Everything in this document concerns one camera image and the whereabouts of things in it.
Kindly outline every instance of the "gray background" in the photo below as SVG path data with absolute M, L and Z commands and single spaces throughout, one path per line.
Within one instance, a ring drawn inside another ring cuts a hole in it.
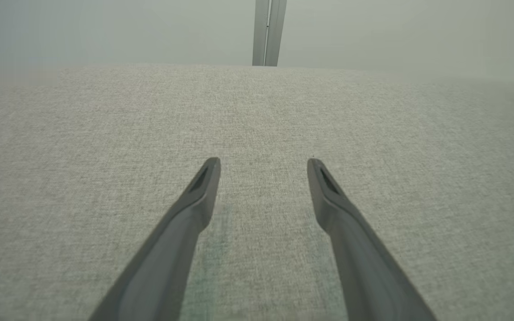
M 0 319 L 86 319 L 210 156 L 182 319 L 345 318 L 313 156 L 439 319 L 514 319 L 514 83 L 173 65 L 29 82 L 0 85 Z
M 0 0 L 0 76 L 118 63 L 250 66 L 254 22 L 255 0 Z M 514 0 L 288 0 L 279 66 L 514 81 Z

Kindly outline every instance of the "wall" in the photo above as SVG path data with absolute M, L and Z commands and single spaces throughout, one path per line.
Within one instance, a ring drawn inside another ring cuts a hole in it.
M 0 0 L 0 74 L 96 63 L 251 65 L 255 2 Z
M 278 66 L 514 81 L 514 0 L 288 0 Z

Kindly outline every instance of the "metal bar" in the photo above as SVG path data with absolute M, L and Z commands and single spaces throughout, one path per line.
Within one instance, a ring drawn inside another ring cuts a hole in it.
M 265 65 L 267 18 L 269 0 L 255 0 L 255 29 L 253 30 L 253 66 Z
M 435 320 L 324 164 L 309 159 L 307 173 L 316 221 L 331 238 L 349 320 Z
M 286 8 L 287 0 L 271 0 L 271 17 L 269 18 L 269 33 L 267 34 L 265 66 L 277 66 L 277 61 L 279 61 Z
M 212 216 L 220 159 L 208 159 L 92 314 L 91 321 L 177 320 L 198 235 Z

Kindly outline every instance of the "gray fabric surface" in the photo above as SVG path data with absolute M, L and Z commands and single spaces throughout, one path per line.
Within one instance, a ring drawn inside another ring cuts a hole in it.
M 182 319 L 346 318 L 312 156 L 439 319 L 514 319 L 514 84 L 164 65 L 0 86 L 0 319 L 86 319 L 210 156 Z

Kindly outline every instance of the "textured fabric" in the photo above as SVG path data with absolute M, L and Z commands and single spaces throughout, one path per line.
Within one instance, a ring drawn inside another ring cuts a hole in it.
M 210 156 L 182 319 L 346 318 L 313 156 L 439 319 L 514 319 L 514 84 L 170 65 L 0 86 L 0 319 L 88 318 Z

